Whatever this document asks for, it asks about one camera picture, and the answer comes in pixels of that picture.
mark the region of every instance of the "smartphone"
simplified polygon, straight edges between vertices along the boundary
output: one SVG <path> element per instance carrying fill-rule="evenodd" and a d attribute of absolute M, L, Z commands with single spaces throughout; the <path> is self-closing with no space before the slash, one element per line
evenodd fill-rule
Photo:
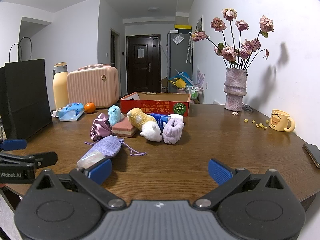
<path fill-rule="evenodd" d="M 310 155 L 311 159 L 315 163 L 315 165 L 320 168 L 320 150 L 316 145 L 304 143 L 304 148 L 307 150 L 308 154 Z"/>

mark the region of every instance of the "red cardboard box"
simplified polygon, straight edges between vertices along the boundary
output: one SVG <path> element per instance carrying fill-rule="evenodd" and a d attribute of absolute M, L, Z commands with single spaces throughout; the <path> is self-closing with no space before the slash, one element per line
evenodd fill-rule
<path fill-rule="evenodd" d="M 126 114 L 133 108 L 144 113 L 181 114 L 188 116 L 190 94 L 135 92 L 120 99 L 121 112 Z"/>

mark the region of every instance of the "pink suitcase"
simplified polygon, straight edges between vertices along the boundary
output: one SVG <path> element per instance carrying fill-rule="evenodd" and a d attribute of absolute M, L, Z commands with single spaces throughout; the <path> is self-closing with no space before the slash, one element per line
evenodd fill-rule
<path fill-rule="evenodd" d="M 70 103 L 110 107 L 119 100 L 118 70 L 105 64 L 82 67 L 68 74 L 67 87 Z"/>

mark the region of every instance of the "plush toy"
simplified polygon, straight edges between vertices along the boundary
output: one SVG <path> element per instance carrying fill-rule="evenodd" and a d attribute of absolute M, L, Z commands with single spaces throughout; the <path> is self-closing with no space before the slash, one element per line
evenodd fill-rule
<path fill-rule="evenodd" d="M 154 117 L 145 114 L 140 108 L 130 110 L 127 116 L 129 122 L 141 131 L 141 136 L 149 141 L 161 142 L 161 131 Z"/>
<path fill-rule="evenodd" d="M 170 119 L 163 129 L 163 141 L 168 144 L 175 144 L 181 138 L 183 127 L 184 123 L 180 119 Z"/>
<path fill-rule="evenodd" d="M 114 126 L 116 123 L 120 122 L 121 119 L 121 111 L 118 106 L 111 106 L 108 110 L 109 114 L 109 123 L 110 126 Z"/>

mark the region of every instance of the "refrigerator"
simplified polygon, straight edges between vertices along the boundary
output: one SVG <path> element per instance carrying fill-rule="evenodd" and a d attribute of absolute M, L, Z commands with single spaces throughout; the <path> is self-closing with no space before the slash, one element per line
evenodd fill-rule
<path fill-rule="evenodd" d="M 168 80 L 176 76 L 179 72 L 187 72 L 189 77 L 192 79 L 192 58 L 187 60 L 188 45 L 189 45 L 189 34 L 180 34 L 183 40 L 179 44 L 175 44 L 172 38 L 177 33 L 168 34 Z M 168 82 L 168 93 L 177 93 L 177 89 L 174 85 Z"/>

